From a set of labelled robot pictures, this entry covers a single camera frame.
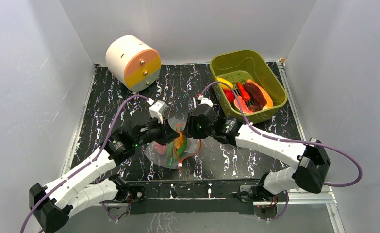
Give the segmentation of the pink peach toy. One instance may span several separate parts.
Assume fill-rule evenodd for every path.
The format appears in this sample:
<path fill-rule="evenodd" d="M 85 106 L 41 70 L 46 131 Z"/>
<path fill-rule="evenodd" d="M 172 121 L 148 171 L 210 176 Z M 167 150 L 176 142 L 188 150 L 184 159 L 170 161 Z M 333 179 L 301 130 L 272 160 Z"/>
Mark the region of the pink peach toy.
<path fill-rule="evenodd" d="M 161 145 L 159 143 L 154 143 L 153 149 L 158 155 L 166 155 L 167 153 L 167 145 Z"/>

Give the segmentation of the clear zip top bag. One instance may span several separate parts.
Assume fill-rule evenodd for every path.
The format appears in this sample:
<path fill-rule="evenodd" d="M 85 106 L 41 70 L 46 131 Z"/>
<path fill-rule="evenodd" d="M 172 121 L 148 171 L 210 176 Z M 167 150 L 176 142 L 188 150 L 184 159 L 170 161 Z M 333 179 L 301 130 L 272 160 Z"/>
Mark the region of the clear zip top bag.
<path fill-rule="evenodd" d="M 200 152 L 202 140 L 188 138 L 183 135 L 185 128 L 183 120 L 171 118 L 168 123 L 179 133 L 179 137 L 167 145 L 161 145 L 156 142 L 150 143 L 145 149 L 145 156 L 156 165 L 169 169 L 180 169 L 184 160 Z"/>

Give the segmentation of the green chili pepper toy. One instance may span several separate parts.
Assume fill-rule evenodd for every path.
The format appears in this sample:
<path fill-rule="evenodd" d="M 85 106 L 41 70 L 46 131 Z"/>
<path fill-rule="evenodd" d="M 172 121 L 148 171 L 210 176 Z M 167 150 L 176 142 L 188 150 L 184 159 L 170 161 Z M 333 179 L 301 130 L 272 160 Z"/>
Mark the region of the green chili pepper toy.
<path fill-rule="evenodd" d="M 178 168 L 179 164 L 184 160 L 184 153 L 187 150 L 188 140 L 186 138 L 182 146 L 177 150 L 175 147 L 176 139 L 167 147 L 167 168 Z"/>

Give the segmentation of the yellow mango toy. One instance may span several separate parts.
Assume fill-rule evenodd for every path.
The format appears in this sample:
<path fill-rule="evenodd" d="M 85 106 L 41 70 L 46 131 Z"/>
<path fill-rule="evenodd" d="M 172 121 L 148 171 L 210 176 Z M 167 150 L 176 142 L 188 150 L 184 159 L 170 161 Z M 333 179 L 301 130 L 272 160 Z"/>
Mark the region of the yellow mango toy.
<path fill-rule="evenodd" d="M 217 79 L 217 81 L 219 81 L 219 86 L 223 90 L 231 91 L 232 89 L 234 89 L 234 85 L 230 81 L 228 81 L 224 78 L 221 78 L 221 77 L 217 77 L 216 79 Z"/>

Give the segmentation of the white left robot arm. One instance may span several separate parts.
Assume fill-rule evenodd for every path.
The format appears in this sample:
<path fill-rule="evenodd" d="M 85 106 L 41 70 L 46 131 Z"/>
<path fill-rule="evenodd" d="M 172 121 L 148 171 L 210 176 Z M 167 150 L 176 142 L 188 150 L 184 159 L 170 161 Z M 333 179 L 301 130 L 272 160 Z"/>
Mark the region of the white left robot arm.
<path fill-rule="evenodd" d="M 128 130 L 116 129 L 100 148 L 60 178 L 46 184 L 33 185 L 30 210 L 42 230 L 54 233 L 76 213 L 107 200 L 126 202 L 134 197 L 132 189 L 117 175 L 92 184 L 97 178 L 117 167 L 147 143 L 166 145 L 180 136 L 167 120 L 156 118 Z"/>

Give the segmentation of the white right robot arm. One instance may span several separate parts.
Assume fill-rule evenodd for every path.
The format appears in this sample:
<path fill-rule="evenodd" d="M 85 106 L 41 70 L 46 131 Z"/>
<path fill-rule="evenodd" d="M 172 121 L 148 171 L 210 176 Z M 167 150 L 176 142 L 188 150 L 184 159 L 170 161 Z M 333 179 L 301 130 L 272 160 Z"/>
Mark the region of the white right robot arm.
<path fill-rule="evenodd" d="M 251 149 L 287 164 L 283 170 L 264 174 L 256 186 L 240 186 L 235 196 L 243 202 L 270 201 L 283 191 L 297 188 L 318 194 L 331 165 L 318 140 L 295 143 L 240 119 L 221 117 L 207 104 L 188 114 L 183 134 L 193 139 L 212 137 L 221 144 Z"/>

